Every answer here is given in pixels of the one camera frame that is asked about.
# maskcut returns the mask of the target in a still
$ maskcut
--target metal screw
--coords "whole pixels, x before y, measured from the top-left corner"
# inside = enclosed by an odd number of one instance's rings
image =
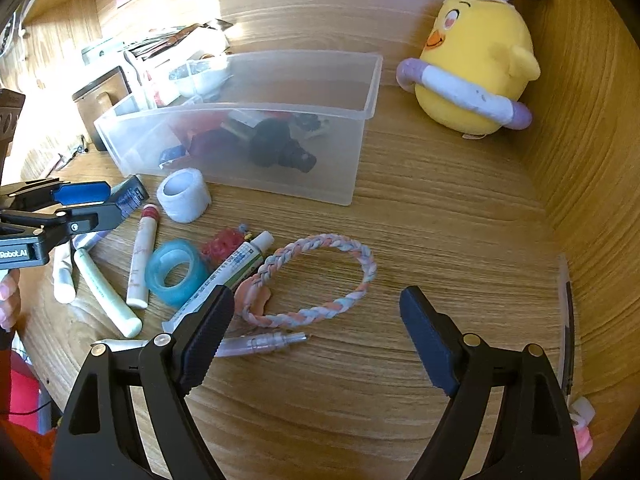
[[[98,357],[104,354],[106,351],[107,351],[107,347],[102,343],[100,343],[99,345],[96,345],[93,348],[91,348],[91,355]]]
[[[533,345],[529,345],[529,353],[533,355],[533,357],[542,357],[545,351],[542,349],[542,346],[533,343]]]
[[[171,342],[171,336],[169,334],[158,334],[154,338],[154,345],[167,346]]]
[[[480,346],[482,340],[476,334],[465,334],[462,338],[467,346]]]

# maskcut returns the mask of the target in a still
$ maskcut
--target tube label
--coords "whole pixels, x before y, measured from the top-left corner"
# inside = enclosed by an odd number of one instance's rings
[[[234,290],[245,278],[251,276],[262,263],[262,254],[249,242],[243,243],[207,278],[169,321],[162,322],[162,329],[171,334],[187,314],[197,312],[217,285]]]

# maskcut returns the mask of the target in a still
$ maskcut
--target clear pen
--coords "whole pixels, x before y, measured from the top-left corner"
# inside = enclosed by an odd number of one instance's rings
[[[257,335],[243,335],[240,337],[225,337],[218,346],[216,357],[236,357],[241,355],[250,354],[264,354],[281,350],[293,343],[302,343],[306,341],[308,337],[304,332],[295,332],[293,334],[287,334],[284,332],[269,332],[265,334]],[[102,339],[92,343],[92,346],[97,344],[107,345],[112,352],[119,352],[121,350],[129,350],[132,348],[142,348],[148,343],[148,340],[143,339]]]

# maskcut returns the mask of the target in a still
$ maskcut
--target teal adhesive tape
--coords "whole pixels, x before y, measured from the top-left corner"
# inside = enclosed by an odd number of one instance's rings
[[[184,279],[174,286],[166,286],[169,272],[180,264],[189,264]],[[151,255],[145,269],[148,289],[167,305],[180,308],[209,277],[200,251],[187,240],[171,240]]]

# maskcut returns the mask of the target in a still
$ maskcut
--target human hand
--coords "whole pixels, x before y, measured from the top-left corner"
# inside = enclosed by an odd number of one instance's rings
[[[20,316],[20,269],[12,269],[0,282],[0,327],[10,332]]]

